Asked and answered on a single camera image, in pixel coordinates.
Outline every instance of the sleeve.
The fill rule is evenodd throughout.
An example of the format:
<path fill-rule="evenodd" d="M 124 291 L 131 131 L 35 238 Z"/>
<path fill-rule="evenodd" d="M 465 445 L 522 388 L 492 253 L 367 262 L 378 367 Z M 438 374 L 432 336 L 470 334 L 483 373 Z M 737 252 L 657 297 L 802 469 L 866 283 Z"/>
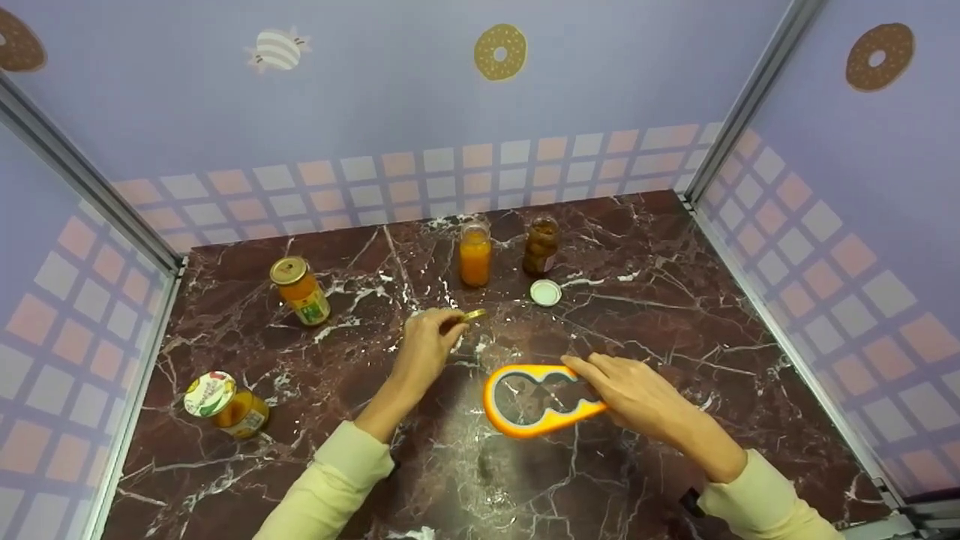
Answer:
<path fill-rule="evenodd" d="M 267 516 L 254 540 L 332 540 L 373 486 L 390 475 L 389 447 L 342 423 Z"/>
<path fill-rule="evenodd" d="M 843 540 L 755 450 L 747 451 L 747 468 L 739 478 L 709 484 L 698 504 L 745 540 Z"/>

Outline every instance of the jar opener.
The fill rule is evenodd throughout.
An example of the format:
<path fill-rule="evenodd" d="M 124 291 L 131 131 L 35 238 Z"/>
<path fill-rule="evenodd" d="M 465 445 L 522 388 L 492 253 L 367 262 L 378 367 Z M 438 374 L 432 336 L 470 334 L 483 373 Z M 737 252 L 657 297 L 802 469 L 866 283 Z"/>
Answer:
<path fill-rule="evenodd" d="M 536 384 L 542 384 L 550 375 L 560 375 L 575 382 L 577 374 L 570 368 L 562 365 L 541 365 L 541 364 L 512 364 L 504 366 L 487 379 L 483 392 L 483 407 L 487 413 L 487 418 L 491 424 L 501 433 L 517 438 L 528 439 L 549 433 L 551 431 L 572 426 L 581 420 L 586 420 L 607 410 L 607 404 L 603 402 L 592 402 L 586 399 L 580 399 L 577 406 L 570 412 L 560 412 L 559 410 L 548 407 L 543 411 L 543 415 L 537 422 L 529 425 L 521 425 L 507 419 L 500 409 L 496 407 L 496 401 L 493 398 L 493 392 L 497 385 L 507 377 L 524 377 Z"/>

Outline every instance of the person's left hand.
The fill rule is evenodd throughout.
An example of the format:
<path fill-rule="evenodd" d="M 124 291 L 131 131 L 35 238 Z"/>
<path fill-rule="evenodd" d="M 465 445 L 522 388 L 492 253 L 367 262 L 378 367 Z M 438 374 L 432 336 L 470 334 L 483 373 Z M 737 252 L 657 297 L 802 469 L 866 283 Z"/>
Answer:
<path fill-rule="evenodd" d="M 419 400 L 427 388 L 440 376 L 450 349 L 467 329 L 459 321 L 464 313 L 458 309 L 432 307 L 407 319 L 403 328 L 403 342 L 396 355 L 392 380 L 403 394 Z"/>

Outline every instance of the checkered tile pattern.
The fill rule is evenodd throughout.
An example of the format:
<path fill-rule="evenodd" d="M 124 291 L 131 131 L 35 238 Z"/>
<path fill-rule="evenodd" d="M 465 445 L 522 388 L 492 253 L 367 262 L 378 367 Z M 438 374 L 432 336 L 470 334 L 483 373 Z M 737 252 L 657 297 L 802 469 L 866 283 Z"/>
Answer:
<path fill-rule="evenodd" d="M 181 252 L 193 246 L 684 189 L 720 123 L 481 142 L 114 183 Z"/>
<path fill-rule="evenodd" d="M 0 538 L 80 537 L 142 375 L 163 281 L 81 203 L 0 321 Z"/>
<path fill-rule="evenodd" d="M 702 206 L 900 491 L 960 486 L 960 329 L 926 310 L 753 131 Z"/>

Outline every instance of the jar of pickled food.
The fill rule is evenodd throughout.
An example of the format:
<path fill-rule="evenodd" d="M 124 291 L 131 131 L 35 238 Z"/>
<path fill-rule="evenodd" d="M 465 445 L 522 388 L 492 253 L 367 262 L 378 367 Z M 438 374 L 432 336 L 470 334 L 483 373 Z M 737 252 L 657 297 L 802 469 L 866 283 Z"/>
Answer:
<path fill-rule="evenodd" d="M 302 257 L 284 257 L 270 268 L 270 280 L 280 296 L 306 325 L 315 327 L 330 316 L 330 302 L 320 289 L 310 265 Z"/>
<path fill-rule="evenodd" d="M 492 245 L 490 227 L 482 221 L 469 221 L 460 230 L 460 279 L 471 287 L 482 287 L 490 280 Z"/>
<path fill-rule="evenodd" d="M 542 277 L 553 268 L 559 249 L 560 224 L 549 215 L 538 215 L 527 228 L 523 271 L 533 278 Z"/>
<path fill-rule="evenodd" d="M 238 439 L 256 435 L 270 418 L 270 408 L 237 381 L 222 371 L 211 371 L 190 383 L 183 396 L 186 411 L 198 418 L 209 418 L 214 426 Z"/>

